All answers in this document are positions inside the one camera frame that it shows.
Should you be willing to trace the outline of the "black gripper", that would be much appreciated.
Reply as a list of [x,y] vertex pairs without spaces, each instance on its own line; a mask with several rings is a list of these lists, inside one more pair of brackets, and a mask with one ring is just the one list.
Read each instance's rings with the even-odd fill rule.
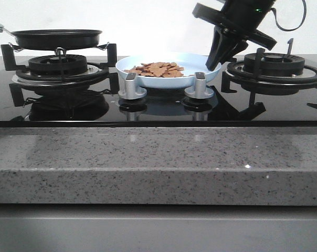
[[271,50],[276,40],[260,32],[258,26],[273,5],[274,1],[225,1],[221,10],[215,10],[196,4],[194,17],[215,25],[207,69],[213,71],[219,63],[235,61],[234,57],[248,47],[248,40]]

